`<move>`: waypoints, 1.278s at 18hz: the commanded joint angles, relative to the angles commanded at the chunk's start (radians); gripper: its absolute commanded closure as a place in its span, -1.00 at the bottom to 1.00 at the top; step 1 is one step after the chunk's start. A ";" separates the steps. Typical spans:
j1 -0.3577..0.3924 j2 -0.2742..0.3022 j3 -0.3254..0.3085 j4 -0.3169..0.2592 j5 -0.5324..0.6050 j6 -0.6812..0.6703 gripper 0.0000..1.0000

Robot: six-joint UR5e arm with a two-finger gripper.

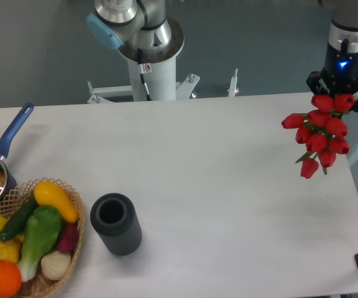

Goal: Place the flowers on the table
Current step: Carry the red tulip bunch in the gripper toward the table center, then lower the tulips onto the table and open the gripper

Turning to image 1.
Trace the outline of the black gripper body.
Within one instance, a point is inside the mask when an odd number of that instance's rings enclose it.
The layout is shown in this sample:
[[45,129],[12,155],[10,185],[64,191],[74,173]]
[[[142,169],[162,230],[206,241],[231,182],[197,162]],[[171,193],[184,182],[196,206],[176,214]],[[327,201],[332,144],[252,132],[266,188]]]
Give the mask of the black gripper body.
[[346,42],[339,50],[328,45],[326,59],[321,71],[333,76],[331,84],[332,97],[339,94],[358,93],[358,53],[349,51]]

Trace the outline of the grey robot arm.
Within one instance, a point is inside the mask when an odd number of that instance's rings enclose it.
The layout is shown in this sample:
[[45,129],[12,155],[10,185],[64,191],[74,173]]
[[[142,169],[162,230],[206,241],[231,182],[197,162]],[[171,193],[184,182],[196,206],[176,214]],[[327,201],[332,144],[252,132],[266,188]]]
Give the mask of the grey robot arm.
[[[324,66],[309,74],[314,94],[358,94],[358,1],[318,1],[333,14]],[[199,77],[176,81],[176,57],[184,44],[178,22],[164,1],[96,1],[86,19],[93,36],[126,59],[129,87],[91,88],[94,101],[132,94],[135,101],[189,99]],[[351,106],[358,112],[358,100]]]

